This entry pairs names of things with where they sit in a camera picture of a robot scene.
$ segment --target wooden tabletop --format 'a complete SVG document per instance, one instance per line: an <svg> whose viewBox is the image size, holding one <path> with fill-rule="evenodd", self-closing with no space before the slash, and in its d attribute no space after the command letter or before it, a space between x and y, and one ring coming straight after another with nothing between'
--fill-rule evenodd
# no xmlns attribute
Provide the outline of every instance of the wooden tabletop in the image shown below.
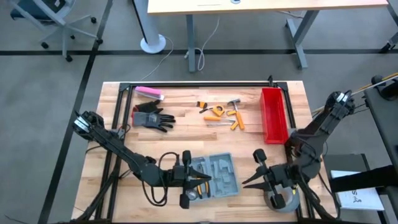
<svg viewBox="0 0 398 224"><path fill-rule="evenodd" d="M287 83L296 125L298 128L304 128L312 120L304 85L302 82L296 81ZM104 118L105 128L111 127L118 88L119 83L103 84L97 113ZM164 108L163 114L172 114L176 117L177 122L173 130L165 134L144 127L132 127L126 134L126 147L145 156L151 156L158 161L163 153L169 151L181 154L184 150L191 150L192 157L230 152L240 185L240 194L205 202L192 202L190 209L183 210L178 205L182 189L170 188L168 204L165 207L154 207L146 200L141 181L130 174L119 181L113 221L174 223L296 221L294 212L288 214L273 212L266 206L263 193L260 190L243 189L241 185L241 182L252 176L256 170L257 164L252 158L254 150L262 148L266 152L268 166L286 162L283 145L264 144L259 107L260 92L260 87L162 88L165 100L161 102L159 108ZM122 102L121 117L126 95ZM229 126L208 128L203 116L212 115L212 112L199 114L200 109L196 107L197 101L208 102L209 106L215 104L227 106L227 102L235 98L241 99L238 108L246 124L245 130L236 128L235 131L232 131ZM146 97L134 95L132 105L148 101L150 100ZM96 146L96 143L90 143L88 147L93 146ZM73 218L81 215L81 210L85 210L98 193L105 155L106 151L102 148L94 149L86 155ZM171 168L174 160L173 157L166 157L162 161L162 168ZM121 173L125 170L128 170L128 167L123 162ZM321 174L327 179L323 166ZM318 177L312 179L309 185L319 195L326 210L335 215L333 200L320 179ZM158 200L162 194L161 188L156 189L155 196ZM302 208L303 214L307 216L303 199Z"/></svg>
<svg viewBox="0 0 398 224"><path fill-rule="evenodd" d="M206 14L255 11L299 11L386 6L386 0L149 0L148 14Z"/></svg>

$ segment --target red plastic tray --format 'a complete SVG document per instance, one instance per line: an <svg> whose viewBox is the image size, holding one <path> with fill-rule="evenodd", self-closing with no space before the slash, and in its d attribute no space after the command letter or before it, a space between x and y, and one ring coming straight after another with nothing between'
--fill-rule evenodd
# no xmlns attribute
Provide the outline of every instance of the red plastic tray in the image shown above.
<svg viewBox="0 0 398 224"><path fill-rule="evenodd" d="M266 144L284 144L289 138L280 88L263 88L260 97L262 130Z"/></svg>

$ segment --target gray tape roll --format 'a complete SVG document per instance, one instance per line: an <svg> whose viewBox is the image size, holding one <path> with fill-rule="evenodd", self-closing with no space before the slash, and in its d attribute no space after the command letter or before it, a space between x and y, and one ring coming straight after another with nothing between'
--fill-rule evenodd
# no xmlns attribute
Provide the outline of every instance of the gray tape roll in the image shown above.
<svg viewBox="0 0 398 224"><path fill-rule="evenodd" d="M284 199L286 201L286 206L281 209L274 208L271 203L271 197L274 196L275 194L272 191L264 192L264 200L266 201L267 206L271 210L273 210L275 212L280 212L280 213L290 213L299 207L300 194L299 194L298 190L295 190L295 192L294 192L291 187L282 188L281 185L276 185L275 189L278 193L280 193L284 196Z"/></svg>

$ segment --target white paper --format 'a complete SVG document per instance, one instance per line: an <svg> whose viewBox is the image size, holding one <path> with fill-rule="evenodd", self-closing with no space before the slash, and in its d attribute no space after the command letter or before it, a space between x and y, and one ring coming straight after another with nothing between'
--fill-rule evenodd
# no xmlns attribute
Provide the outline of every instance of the white paper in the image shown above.
<svg viewBox="0 0 398 224"><path fill-rule="evenodd" d="M343 177L357 173L359 172L332 170L331 177ZM375 188L338 192L337 199L340 201L341 208L379 211L384 210L384 206L381 203L379 194Z"/></svg>

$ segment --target tape measure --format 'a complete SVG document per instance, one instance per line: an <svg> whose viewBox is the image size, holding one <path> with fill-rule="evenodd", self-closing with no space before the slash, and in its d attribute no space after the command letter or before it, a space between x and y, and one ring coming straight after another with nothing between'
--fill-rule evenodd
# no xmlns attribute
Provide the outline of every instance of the tape measure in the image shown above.
<svg viewBox="0 0 398 224"><path fill-rule="evenodd" d="M213 107L213 113L217 116L223 115L224 112L225 112L224 107L221 105L216 105Z"/></svg>

